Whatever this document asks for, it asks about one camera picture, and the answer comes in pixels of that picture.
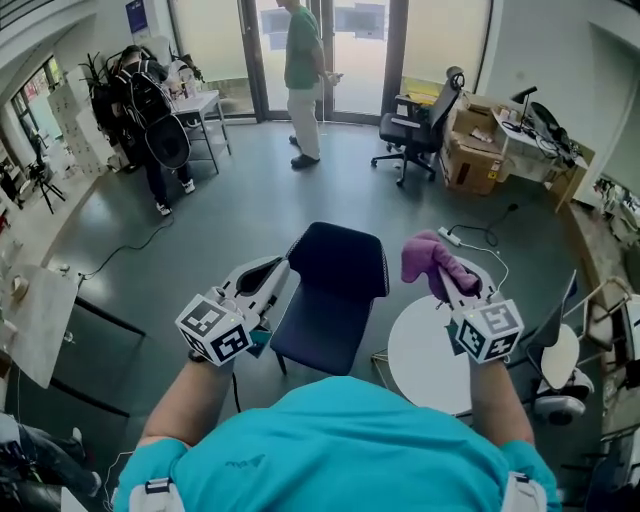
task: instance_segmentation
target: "person's arm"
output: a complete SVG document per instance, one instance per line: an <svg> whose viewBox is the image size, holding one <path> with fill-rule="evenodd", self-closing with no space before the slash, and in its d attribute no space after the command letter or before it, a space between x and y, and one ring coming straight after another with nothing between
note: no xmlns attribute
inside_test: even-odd
<svg viewBox="0 0 640 512"><path fill-rule="evenodd" d="M529 418L520 403L506 366L501 361L471 368L471 407L475 430L501 447L510 441L534 444Z"/></svg>
<svg viewBox="0 0 640 512"><path fill-rule="evenodd" d="M324 50L320 45L320 41L318 40L318 44L316 44L311 50L311 55L313 56L313 64L316 69L316 73L318 76L324 78L327 82L330 82L329 73L327 73L326 64L324 61Z"/></svg>
<svg viewBox="0 0 640 512"><path fill-rule="evenodd" d="M218 422L233 361L217 367L188 361L151 413L138 446L177 439L195 446Z"/></svg>

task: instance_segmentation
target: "black cable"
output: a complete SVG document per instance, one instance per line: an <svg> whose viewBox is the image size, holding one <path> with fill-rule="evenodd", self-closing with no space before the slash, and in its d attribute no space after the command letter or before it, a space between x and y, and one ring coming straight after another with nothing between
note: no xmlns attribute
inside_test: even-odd
<svg viewBox="0 0 640 512"><path fill-rule="evenodd" d="M100 267L98 268L98 270L91 272L90 274L80 274L82 276L82 278L85 281L89 281L91 279L93 279L95 277L95 275L100 272L104 267L107 266L107 263L109 263L109 261L111 261L111 258L113 258L116 254L118 254L120 251L124 250L124 249L130 249L132 251L141 251L142 249L144 249L147 245L149 245L151 243L151 241L154 239L154 237L160 233L160 231L162 231L163 229L167 229L170 228L171 226L173 226L173 224L175 223L175 217L173 216L173 213L171 213L171 222L169 222L169 224L164 224L163 226L160 226L158 229L156 229L151 236L149 237L149 239L142 244L140 247L134 247L132 245L121 245L120 247L118 247L115 251L113 251L109 257L104 261L104 263L102 265L100 265Z"/></svg>
<svg viewBox="0 0 640 512"><path fill-rule="evenodd" d="M242 412L242 409L240 408L240 400L238 399L238 381L236 379L236 374L235 372L231 374L231 380L233 380L233 398L236 401L236 409L238 409L238 412Z"/></svg>
<svg viewBox="0 0 640 512"><path fill-rule="evenodd" d="M475 231L483 231L484 232L484 241L487 243L487 245L489 247L498 247L498 235L496 235L493 232L494 227L496 227L498 224L500 224L502 221L504 221L511 212L515 212L517 209L519 208L519 206L517 204L510 204L509 207L507 208L507 210L500 216L498 217L496 220L491 221L489 224L487 224L486 228L481 228L481 227L477 227L477 226L466 226L464 224L456 224L455 226L453 226L449 231L448 234L450 235L451 233L453 233L453 230L456 228L462 228L462 229L472 229Z"/></svg>

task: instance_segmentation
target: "white cable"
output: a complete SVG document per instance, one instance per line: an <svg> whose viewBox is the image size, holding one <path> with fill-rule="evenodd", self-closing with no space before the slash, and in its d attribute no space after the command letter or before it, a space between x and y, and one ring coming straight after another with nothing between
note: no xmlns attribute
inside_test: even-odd
<svg viewBox="0 0 640 512"><path fill-rule="evenodd" d="M504 261L502 261L500 256L498 256L499 253L495 253L491 249L484 249L482 247L476 247L475 245L463 244L462 242L460 242L460 247L466 247L467 249L473 249L475 251L482 251L482 252L488 252L490 254L493 254L495 259L497 259L500 263L502 263L502 266L507 271L506 274L504 275L504 277L502 278L502 281L500 281L500 284L498 285L498 288L496 289L496 291L493 292L491 295L489 295L489 297L487 298L488 300L491 300L491 297L493 297L496 293L500 292L500 288L502 288L502 285L507 280L507 277L509 277L509 267L507 266L507 264Z"/></svg>
<svg viewBox="0 0 640 512"><path fill-rule="evenodd" d="M111 466L109 466L109 469L107 470L107 479L104 481L104 493L107 496L107 499L104 500L102 502L102 506L108 510L109 512L113 511L113 507L111 506L111 500L113 499L113 496L109 496L109 491L107 491L107 484L109 483L109 476L111 475L111 470L113 469L114 466L116 466L118 464L118 461L120 460L120 457L122 455L131 455L133 452L122 452L119 453L118 456L116 457L116 461L111 464Z"/></svg>

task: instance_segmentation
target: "sign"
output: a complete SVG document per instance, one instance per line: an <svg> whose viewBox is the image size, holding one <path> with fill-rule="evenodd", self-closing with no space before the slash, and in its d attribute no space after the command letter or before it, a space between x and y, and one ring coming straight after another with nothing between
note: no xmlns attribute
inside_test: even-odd
<svg viewBox="0 0 640 512"><path fill-rule="evenodd" d="M135 35L136 33L149 28L147 12L145 11L143 0L134 0L133 2L129 2L126 5L126 8L131 35Z"/></svg>

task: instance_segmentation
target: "green t-shirt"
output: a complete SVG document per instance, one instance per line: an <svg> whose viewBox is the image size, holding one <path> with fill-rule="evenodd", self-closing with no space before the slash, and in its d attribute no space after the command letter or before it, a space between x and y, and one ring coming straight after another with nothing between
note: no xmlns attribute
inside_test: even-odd
<svg viewBox="0 0 640 512"><path fill-rule="evenodd" d="M311 89L318 82L311 51L321 46L319 35L318 21L309 9L300 7L291 15L284 70L284 82L289 89Z"/></svg>

